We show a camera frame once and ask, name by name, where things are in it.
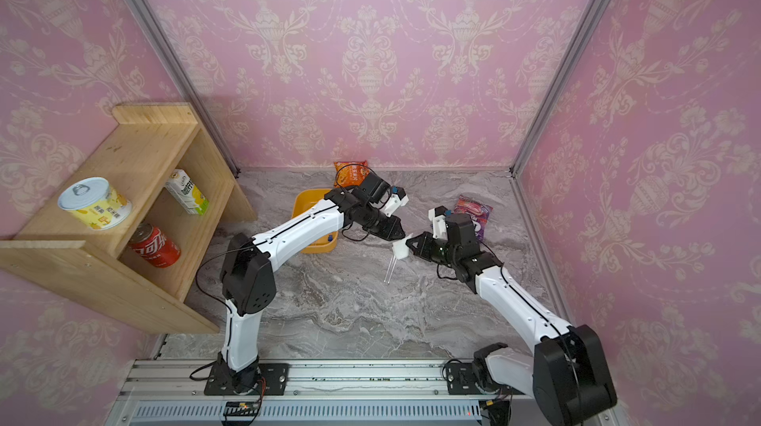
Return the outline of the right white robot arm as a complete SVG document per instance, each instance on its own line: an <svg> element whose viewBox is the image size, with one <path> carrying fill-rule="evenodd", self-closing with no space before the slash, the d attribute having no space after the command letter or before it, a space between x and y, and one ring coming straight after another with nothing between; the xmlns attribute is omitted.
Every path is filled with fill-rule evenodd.
<svg viewBox="0 0 761 426"><path fill-rule="evenodd" d="M552 425L580 425L618 404L598 334L572 325L524 289L479 240L469 215L435 215L431 231L394 242L394 255L451 269L453 279L487 301L531 350L525 357L493 345L475 354L484 390L510 386L530 395Z"/></svg>

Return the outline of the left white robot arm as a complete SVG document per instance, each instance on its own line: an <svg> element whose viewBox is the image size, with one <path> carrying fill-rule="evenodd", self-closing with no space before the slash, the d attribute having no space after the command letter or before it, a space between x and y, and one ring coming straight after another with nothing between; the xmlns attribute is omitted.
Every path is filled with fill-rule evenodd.
<svg viewBox="0 0 761 426"><path fill-rule="evenodd" d="M275 300L275 273L319 239L350 225L384 241L405 238L394 212L408 203L403 188L369 174L358 186L329 190L309 210L254 237L235 236L220 273L227 309L226 340L205 381L206 395L264 395L259 331L264 310Z"/></svg>

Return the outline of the orange snack bag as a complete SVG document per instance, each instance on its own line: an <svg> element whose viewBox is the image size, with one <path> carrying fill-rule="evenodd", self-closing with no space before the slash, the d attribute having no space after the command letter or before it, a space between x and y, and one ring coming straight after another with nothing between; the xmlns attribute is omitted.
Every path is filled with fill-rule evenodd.
<svg viewBox="0 0 761 426"><path fill-rule="evenodd" d="M337 188L359 186L372 172L368 162L335 162L334 186Z"/></svg>

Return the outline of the purple candy bag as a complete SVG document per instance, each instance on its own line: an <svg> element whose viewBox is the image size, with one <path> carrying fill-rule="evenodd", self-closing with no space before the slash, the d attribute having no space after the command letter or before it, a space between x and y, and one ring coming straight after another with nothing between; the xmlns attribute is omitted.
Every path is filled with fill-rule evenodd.
<svg viewBox="0 0 761 426"><path fill-rule="evenodd" d="M483 241L485 238L486 227L489 222L489 216L493 212L493 208L485 203L476 201L473 198L469 198L465 195L460 195L454 211L456 213L468 214L475 226L476 236L479 241Z"/></svg>

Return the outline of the green white drink carton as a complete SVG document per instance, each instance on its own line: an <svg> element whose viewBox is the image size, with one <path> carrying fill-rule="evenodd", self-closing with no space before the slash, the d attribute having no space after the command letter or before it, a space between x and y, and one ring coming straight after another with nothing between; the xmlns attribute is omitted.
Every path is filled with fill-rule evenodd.
<svg viewBox="0 0 761 426"><path fill-rule="evenodd" d="M181 168L176 168L164 184L164 188L190 215L204 215L208 209L208 200Z"/></svg>

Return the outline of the red cola can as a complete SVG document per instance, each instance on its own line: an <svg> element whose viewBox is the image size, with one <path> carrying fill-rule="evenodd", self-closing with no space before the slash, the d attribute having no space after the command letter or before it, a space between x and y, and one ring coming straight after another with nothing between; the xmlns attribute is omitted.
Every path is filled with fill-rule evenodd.
<svg viewBox="0 0 761 426"><path fill-rule="evenodd" d="M180 247L154 225L141 223L128 243L129 248L154 267L174 265L182 255Z"/></svg>

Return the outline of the wooden shelf unit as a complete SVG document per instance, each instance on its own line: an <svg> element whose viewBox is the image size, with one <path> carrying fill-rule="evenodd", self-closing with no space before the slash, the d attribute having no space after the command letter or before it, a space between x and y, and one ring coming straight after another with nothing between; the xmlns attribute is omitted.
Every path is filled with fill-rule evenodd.
<svg viewBox="0 0 761 426"><path fill-rule="evenodd" d="M257 218L220 150L187 103L120 105L118 127L67 180L102 176L133 204L125 222L102 233L86 228L54 199L12 241L1 267L40 287L149 334L213 334L218 326L185 304L217 225ZM164 188L184 170L208 200L190 215ZM140 222L166 230L180 260L150 266L128 247Z"/></svg>

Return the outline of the yellow tin can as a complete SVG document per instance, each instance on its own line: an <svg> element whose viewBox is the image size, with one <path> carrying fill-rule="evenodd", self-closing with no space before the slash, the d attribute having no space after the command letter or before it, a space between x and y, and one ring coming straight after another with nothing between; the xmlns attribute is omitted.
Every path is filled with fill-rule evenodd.
<svg viewBox="0 0 761 426"><path fill-rule="evenodd" d="M93 231L105 231L124 222L132 202L106 178L85 178L66 188L57 206Z"/></svg>

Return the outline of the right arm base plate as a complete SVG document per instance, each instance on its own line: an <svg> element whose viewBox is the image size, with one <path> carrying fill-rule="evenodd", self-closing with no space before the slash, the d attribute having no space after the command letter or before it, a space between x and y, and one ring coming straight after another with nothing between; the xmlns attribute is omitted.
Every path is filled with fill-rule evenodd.
<svg viewBox="0 0 761 426"><path fill-rule="evenodd" d="M487 371L473 362L451 359L441 368L450 395L503 396L511 393L509 386L496 384L487 378Z"/></svg>

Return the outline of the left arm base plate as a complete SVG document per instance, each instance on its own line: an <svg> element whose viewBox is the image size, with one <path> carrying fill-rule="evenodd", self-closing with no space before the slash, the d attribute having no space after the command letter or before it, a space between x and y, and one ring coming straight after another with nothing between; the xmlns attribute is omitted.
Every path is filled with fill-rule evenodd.
<svg viewBox="0 0 761 426"><path fill-rule="evenodd" d="M257 363L241 372L233 372L228 365L216 362L204 386L207 396L260 395L282 396L289 381L289 364Z"/></svg>

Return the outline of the aluminium corner post left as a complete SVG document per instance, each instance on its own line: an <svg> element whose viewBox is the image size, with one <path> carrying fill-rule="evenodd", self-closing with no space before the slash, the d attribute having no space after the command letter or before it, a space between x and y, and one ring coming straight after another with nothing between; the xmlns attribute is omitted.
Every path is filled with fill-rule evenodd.
<svg viewBox="0 0 761 426"><path fill-rule="evenodd" d="M228 144L224 140L219 126L203 102L201 93L193 84L185 65L180 61L178 52L170 43L170 39L162 28L160 19L150 5L150 2L148 0L125 0L125 2L153 48L154 53L161 61L166 73L172 79L182 100L190 103L212 141L220 150L234 178L239 178L241 168L238 166Z"/></svg>

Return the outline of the aluminium corner post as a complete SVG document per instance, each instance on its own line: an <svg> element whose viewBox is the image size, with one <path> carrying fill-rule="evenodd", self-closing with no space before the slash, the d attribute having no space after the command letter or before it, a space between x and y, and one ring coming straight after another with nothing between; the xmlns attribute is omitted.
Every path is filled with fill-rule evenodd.
<svg viewBox="0 0 761 426"><path fill-rule="evenodd" d="M592 39L604 11L608 8L610 0L590 0L585 8L577 28L570 39L568 48L564 53L560 65L551 80L547 93L542 99L532 123L528 126L525 138L517 152L515 161L511 167L513 178L518 178L525 170L529 158L542 132L549 122L552 111L563 94L565 86L573 75L574 70Z"/></svg>
<svg viewBox="0 0 761 426"><path fill-rule="evenodd" d="M238 166L228 144L224 140L219 126L203 102L201 93L193 84L185 65L180 61L178 52L170 43L170 39L162 28L160 19L150 5L150 2L148 0L125 0L125 2L153 48L154 53L161 61L166 73L172 79L182 100L190 103L212 141L220 150L234 178L239 178L241 168Z"/></svg>

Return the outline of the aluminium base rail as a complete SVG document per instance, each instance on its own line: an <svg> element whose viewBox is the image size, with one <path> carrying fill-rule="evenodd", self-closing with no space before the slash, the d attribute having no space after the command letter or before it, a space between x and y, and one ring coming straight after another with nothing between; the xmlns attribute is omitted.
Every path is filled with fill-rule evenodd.
<svg viewBox="0 0 761 426"><path fill-rule="evenodd" d="M139 361L109 425L544 425L535 400L450 395L445 359L274 360L289 364L282 396L204 394L206 360Z"/></svg>

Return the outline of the aluminium corner post right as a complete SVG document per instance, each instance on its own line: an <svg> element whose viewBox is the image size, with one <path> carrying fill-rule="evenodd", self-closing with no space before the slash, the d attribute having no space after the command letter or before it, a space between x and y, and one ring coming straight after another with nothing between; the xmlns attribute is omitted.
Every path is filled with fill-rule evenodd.
<svg viewBox="0 0 761 426"><path fill-rule="evenodd" d="M585 8L577 28L570 39L568 48L564 53L560 65L551 80L547 93L542 99L532 123L528 126L525 138L517 152L515 161L511 167L513 178L518 178L525 170L529 158L542 132L549 122L552 111L563 94L565 86L573 75L574 70L592 39L604 11L608 8L610 0L590 0Z"/></svg>

